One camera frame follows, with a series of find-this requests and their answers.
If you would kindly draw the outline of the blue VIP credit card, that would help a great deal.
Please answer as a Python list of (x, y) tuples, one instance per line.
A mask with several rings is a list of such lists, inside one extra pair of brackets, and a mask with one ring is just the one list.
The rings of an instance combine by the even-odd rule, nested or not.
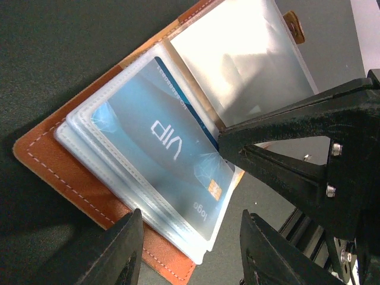
[(213, 234), (233, 170), (161, 58), (91, 115), (98, 131), (204, 239)]

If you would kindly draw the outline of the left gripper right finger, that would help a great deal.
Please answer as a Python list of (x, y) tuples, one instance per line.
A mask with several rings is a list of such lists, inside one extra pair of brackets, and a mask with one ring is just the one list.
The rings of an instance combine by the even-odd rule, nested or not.
[(248, 210), (242, 212), (240, 249), (245, 284), (343, 284)]

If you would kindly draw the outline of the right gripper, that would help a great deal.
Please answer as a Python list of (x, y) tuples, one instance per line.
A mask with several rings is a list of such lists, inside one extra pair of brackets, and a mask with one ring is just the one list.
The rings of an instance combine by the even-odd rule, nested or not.
[[(353, 240), (361, 284), (379, 284), (379, 70), (219, 135), (220, 154), (334, 236)], [(317, 165), (253, 144), (325, 136)]]

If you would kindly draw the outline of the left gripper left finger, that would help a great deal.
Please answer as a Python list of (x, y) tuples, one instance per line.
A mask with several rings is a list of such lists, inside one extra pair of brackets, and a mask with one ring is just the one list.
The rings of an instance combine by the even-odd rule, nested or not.
[(139, 209), (126, 214), (92, 244), (43, 267), (36, 284), (137, 284), (143, 251)]

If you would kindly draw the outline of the brown leather card holder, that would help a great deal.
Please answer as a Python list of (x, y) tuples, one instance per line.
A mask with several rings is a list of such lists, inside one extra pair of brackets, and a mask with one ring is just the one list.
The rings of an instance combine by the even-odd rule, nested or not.
[[(187, 284), (212, 251), (244, 174), (220, 154), (219, 134), (317, 93), (299, 51), (304, 41), (296, 13), (281, 12), (274, 1), (199, 1), (18, 139), (14, 155), (104, 229), (139, 209), (142, 259), (168, 282)], [(234, 172), (209, 240), (175, 214), (91, 121), (155, 57)]]

